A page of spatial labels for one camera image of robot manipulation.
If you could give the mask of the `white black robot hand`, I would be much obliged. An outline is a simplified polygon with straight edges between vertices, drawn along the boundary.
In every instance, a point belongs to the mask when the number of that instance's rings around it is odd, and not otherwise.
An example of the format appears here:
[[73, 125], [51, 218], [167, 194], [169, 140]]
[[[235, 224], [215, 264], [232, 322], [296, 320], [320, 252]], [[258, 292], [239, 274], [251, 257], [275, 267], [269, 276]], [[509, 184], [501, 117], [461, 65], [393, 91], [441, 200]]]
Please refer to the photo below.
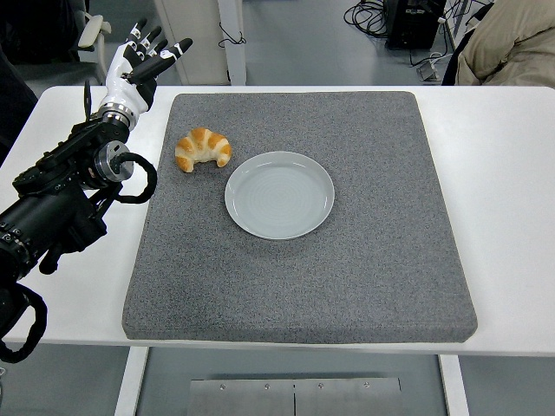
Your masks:
[[153, 105], [157, 77], [193, 45], [190, 38], [174, 45], [169, 45], [166, 39], [156, 42], [161, 27], [144, 33], [146, 25], [145, 18], [139, 20], [116, 50], [105, 82], [108, 92], [99, 107], [103, 119], [119, 120], [130, 129]]

